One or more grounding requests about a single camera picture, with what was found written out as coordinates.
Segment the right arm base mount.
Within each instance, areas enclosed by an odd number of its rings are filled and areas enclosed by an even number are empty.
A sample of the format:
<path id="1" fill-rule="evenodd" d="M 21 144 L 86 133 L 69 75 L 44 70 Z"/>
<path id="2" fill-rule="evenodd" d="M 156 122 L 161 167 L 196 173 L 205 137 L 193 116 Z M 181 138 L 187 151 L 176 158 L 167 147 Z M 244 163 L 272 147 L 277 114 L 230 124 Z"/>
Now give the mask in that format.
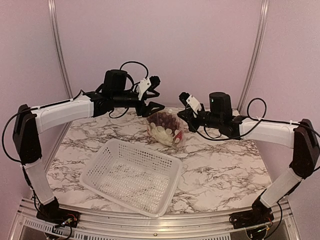
<path id="1" fill-rule="evenodd" d="M 272 209 L 266 207 L 259 199 L 253 202 L 250 210 L 234 212 L 229 216 L 229 222 L 234 229 L 252 227 L 273 220 Z"/>

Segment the white plastic basket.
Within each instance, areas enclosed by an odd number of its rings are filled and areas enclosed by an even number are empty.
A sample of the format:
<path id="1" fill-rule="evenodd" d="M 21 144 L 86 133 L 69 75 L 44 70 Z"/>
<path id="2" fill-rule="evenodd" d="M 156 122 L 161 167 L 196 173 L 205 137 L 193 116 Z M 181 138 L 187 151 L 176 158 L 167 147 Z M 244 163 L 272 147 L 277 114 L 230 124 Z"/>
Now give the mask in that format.
<path id="1" fill-rule="evenodd" d="M 182 169 L 176 157 L 111 139 L 86 164 L 79 182 L 124 208 L 158 218 L 173 199 Z"/>

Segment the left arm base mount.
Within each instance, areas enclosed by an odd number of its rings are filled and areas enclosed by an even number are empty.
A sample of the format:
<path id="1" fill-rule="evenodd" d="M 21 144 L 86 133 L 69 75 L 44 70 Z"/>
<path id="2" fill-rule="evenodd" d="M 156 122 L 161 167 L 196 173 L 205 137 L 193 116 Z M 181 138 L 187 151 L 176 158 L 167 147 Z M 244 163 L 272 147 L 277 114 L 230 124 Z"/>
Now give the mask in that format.
<path id="1" fill-rule="evenodd" d="M 76 228 L 78 226 L 80 213 L 78 211 L 61 208 L 57 198 L 55 197 L 54 200 L 48 204 L 38 204 L 36 217 L 40 220 L 54 223 L 59 227 L 63 226 L 63 222 L 71 219 L 71 222 L 66 223 L 65 225 Z"/>

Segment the clear zip top bag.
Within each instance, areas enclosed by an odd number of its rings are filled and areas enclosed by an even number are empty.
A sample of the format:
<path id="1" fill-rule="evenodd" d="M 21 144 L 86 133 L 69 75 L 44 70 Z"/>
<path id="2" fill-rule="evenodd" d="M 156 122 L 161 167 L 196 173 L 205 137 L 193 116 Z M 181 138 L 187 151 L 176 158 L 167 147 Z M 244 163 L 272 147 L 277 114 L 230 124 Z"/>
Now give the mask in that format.
<path id="1" fill-rule="evenodd" d="M 180 148 L 185 144 L 185 123 L 178 117 L 177 109 L 165 108 L 145 119 L 149 136 L 159 143 Z"/>

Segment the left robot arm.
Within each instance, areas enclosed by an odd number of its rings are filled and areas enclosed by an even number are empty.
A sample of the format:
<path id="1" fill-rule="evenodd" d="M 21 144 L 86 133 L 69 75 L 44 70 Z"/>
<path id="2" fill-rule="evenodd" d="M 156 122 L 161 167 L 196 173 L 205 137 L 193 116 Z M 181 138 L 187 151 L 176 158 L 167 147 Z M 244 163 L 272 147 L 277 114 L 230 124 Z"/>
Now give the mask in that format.
<path id="1" fill-rule="evenodd" d="M 0 137 L 1 148 L 8 159 L 20 164 L 27 184 L 51 222 L 60 222 L 64 215 L 43 166 L 45 137 L 58 137 L 53 131 L 61 132 L 66 124 L 104 116 L 118 108 L 134 109 L 137 116 L 149 117 L 164 108 L 151 101 L 160 95 L 156 90 L 160 83 L 160 77 L 149 72 L 135 82 L 121 66 L 107 70 L 95 90 L 81 90 L 74 97 L 45 105 L 23 104 L 7 120 Z"/>

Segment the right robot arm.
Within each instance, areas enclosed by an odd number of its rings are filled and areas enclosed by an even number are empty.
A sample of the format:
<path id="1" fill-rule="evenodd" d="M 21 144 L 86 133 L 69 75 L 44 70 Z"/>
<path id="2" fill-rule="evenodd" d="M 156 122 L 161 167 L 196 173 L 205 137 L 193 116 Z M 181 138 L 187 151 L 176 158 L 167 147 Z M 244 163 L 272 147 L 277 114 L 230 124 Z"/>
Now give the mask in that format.
<path id="1" fill-rule="evenodd" d="M 179 213 L 205 213 L 250 206 L 259 194 L 273 196 L 283 191 L 285 174 L 291 162 L 297 170 L 311 169 L 309 139 L 294 139 L 302 130 L 289 125 L 289 118 L 311 118 L 320 124 L 320 94 L 302 89 L 285 92 L 254 89 L 248 97 L 266 98 L 271 112 L 283 118 L 283 124 L 242 121 L 221 122 L 214 114 L 192 109 L 181 116 L 194 131 L 194 147 L 187 147 L 187 169 L 173 197 L 173 209 Z"/>

